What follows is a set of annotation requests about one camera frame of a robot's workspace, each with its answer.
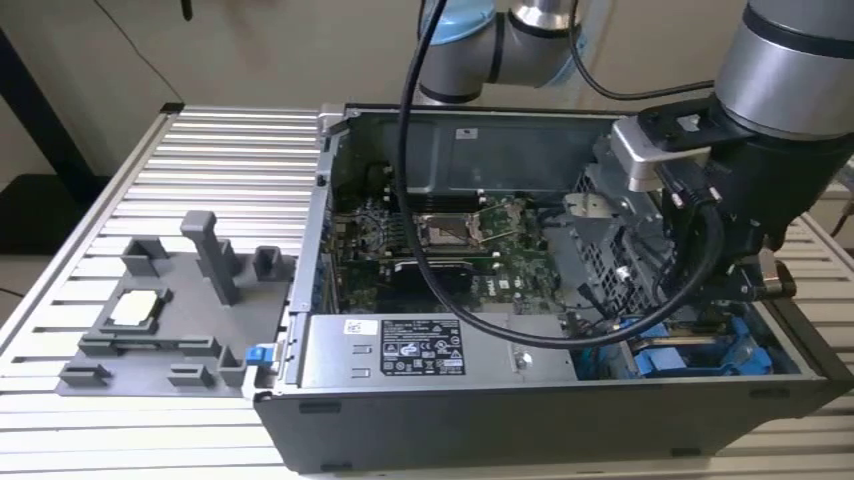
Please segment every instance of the black cable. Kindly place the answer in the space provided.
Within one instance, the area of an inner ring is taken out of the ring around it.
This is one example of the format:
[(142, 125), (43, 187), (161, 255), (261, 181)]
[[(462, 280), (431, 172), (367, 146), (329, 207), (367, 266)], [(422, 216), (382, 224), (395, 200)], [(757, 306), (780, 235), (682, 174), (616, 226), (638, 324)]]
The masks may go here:
[(398, 114), (398, 155), (395, 163), (395, 188), (401, 192), (398, 197), (398, 208), (401, 210), (401, 227), (406, 235), (410, 249), (413, 250), (413, 257), (418, 264), (418, 269), (425, 277), (425, 282), (430, 287), (434, 295), (442, 305), (449, 311), (457, 315), (457, 317), (481, 330), (483, 333), (493, 335), (504, 340), (530, 347), (550, 348), (558, 350), (590, 348), (601, 345), (609, 345), (621, 342), (638, 334), (644, 333), (648, 329), (661, 323), (676, 311), (688, 303), (692, 296), (697, 293), (702, 287), (706, 279), (712, 275), (721, 252), (724, 250), (724, 222), (718, 215), (717, 209), (713, 205), (705, 204), (700, 207), (700, 216), (702, 217), (706, 225), (705, 229), (705, 241), (701, 251), (704, 252), (702, 258), (700, 258), (697, 268), (689, 275), (685, 281), (682, 290), (653, 311), (649, 315), (629, 325), (626, 328), (621, 328), (610, 332), (606, 335), (593, 338), (564, 338), (564, 337), (544, 337), (540, 335), (532, 335), (528, 333), (517, 332), (508, 328), (502, 328), (490, 322), (483, 321), (471, 312), (466, 311), (454, 298), (446, 291), (445, 287), (439, 284), (439, 280), (434, 271), (430, 268), (430, 262), (422, 249), (421, 241), (418, 238), (418, 232), (415, 229), (415, 222), (413, 221), (413, 209), (410, 208), (407, 199), (407, 184), (406, 184), (406, 151), (407, 140), (410, 133), (410, 117), (413, 113), (413, 99), (415, 97), (415, 88), (418, 85), (418, 76), (421, 74), (422, 66), (425, 63), (425, 57), (427, 56), (427, 49), (430, 48), (430, 41), (433, 39), (439, 18), (445, 11), (445, 5), (447, 0), (438, 0), (437, 6), (430, 14), (430, 20), (427, 23), (427, 30), (418, 42), (418, 48), (413, 61), (410, 63), (410, 69), (406, 76), (406, 83), (403, 88), (403, 94), (401, 97), (401, 111)]
[(849, 221), (849, 216), (848, 215), (842, 215), (840, 217), (840, 220), (837, 221), (837, 224), (833, 227), (833, 230), (830, 231), (830, 236), (836, 237), (837, 235), (840, 235), (840, 233), (842, 232), (842, 229), (845, 228), (845, 224)]
[(585, 82), (590, 85), (600, 95), (612, 100), (620, 101), (632, 101), (632, 100), (649, 100), (652, 98), (668, 97), (670, 95), (677, 95), (680, 93), (693, 92), (696, 90), (704, 90), (706, 88), (714, 87), (714, 82), (708, 80), (705, 82), (692, 83), (689, 85), (681, 85), (678, 87), (665, 88), (662, 90), (653, 90), (650, 92), (638, 92), (638, 93), (617, 93), (609, 90), (602, 86), (597, 79), (593, 78), (588, 67), (585, 66), (585, 62), (582, 60), (581, 53), (578, 52), (578, 34), (580, 28), (576, 27), (576, 18), (578, 17), (578, 4), (580, 0), (573, 0), (572, 8), (570, 8), (570, 25), (573, 28), (570, 29), (570, 54), (576, 59), (576, 67), (578, 68), (578, 73), (581, 73), (585, 78)]
[(425, 18), (425, 8), (427, 7), (427, 0), (422, 0), (422, 4), (418, 7), (418, 25), (415, 26), (415, 39), (422, 38), (422, 19)]
[(105, 12), (105, 15), (107, 15), (107, 18), (110, 19), (110, 21), (115, 25), (117, 29), (119, 30), (119, 33), (122, 33), (122, 36), (129, 41), (129, 44), (131, 45), (131, 48), (137, 52), (137, 56), (141, 58), (141, 60), (143, 62), (146, 62), (146, 65), (149, 65), (149, 68), (151, 68), (151, 71), (155, 72), (155, 74), (161, 77), (161, 80), (163, 80), (163, 83), (166, 84), (166, 86), (170, 87), (170, 90), (173, 90), (173, 93), (178, 97), (178, 100), (182, 103), (186, 103), (185, 102), (185, 97), (182, 97), (182, 94), (178, 93), (178, 90), (175, 89), (175, 87), (173, 86), (173, 84), (167, 80), (167, 78), (163, 76), (163, 74), (161, 73), (161, 70), (158, 70), (158, 67), (154, 66), (154, 64), (146, 58), (146, 55), (143, 55), (143, 52), (139, 51), (139, 48), (137, 47), (137, 43), (134, 43), (134, 40), (131, 40), (131, 37), (130, 37), (129, 33), (125, 31), (125, 28), (122, 28), (122, 25), (119, 25), (119, 22), (117, 21), (115, 17), (111, 15), (110, 10), (107, 10), (105, 5), (102, 5), (101, 0), (93, 0), (93, 2), (98, 6), (98, 8), (101, 8), (102, 12)]
[(24, 294), (23, 293), (16, 292), (15, 290), (10, 290), (8, 288), (0, 287), (0, 292), (6, 293), (8, 295), (12, 295), (14, 297), (24, 298)]

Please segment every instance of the blue latch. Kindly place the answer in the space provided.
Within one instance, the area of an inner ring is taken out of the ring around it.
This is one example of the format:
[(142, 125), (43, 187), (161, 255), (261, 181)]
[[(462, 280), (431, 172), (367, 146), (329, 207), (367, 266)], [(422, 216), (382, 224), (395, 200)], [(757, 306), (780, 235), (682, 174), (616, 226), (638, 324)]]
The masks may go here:
[(257, 367), (273, 367), (274, 348), (257, 345), (246, 349), (246, 364)]

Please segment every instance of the cable connector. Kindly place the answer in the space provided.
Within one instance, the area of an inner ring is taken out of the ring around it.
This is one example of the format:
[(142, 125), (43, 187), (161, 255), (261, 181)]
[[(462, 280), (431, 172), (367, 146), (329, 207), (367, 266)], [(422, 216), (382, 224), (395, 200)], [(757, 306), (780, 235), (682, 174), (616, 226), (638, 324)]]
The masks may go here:
[(704, 168), (692, 159), (673, 160), (656, 167), (670, 199), (678, 209), (696, 208), (721, 201), (721, 193), (709, 185)]

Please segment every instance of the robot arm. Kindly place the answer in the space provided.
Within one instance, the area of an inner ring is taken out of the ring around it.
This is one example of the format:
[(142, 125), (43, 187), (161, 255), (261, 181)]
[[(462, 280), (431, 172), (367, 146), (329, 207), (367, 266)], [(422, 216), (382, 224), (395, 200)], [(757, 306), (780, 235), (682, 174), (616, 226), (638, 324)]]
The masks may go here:
[[(852, 18), (854, 2), (845, 0), (752, 0), (714, 95), (614, 125), (613, 150), (633, 190), (662, 186), (669, 162), (705, 165), (726, 227), (718, 296), (794, 295), (784, 265), (768, 258), (854, 153)], [(665, 184), (664, 210), (680, 238), (693, 226), (681, 214), (685, 199), (670, 190)], [(745, 269), (738, 278), (733, 265)]]

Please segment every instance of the silver metal bracket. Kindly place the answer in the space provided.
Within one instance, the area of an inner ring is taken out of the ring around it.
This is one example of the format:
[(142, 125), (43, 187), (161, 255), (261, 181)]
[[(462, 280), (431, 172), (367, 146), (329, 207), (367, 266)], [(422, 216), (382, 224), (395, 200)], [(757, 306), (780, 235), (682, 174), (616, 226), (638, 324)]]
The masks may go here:
[(662, 162), (692, 158), (702, 166), (709, 160), (712, 147), (666, 152), (653, 145), (638, 124), (638, 117), (632, 116), (614, 122), (612, 151), (629, 174), (629, 190), (650, 192), (662, 188), (662, 181), (656, 173), (656, 167)]

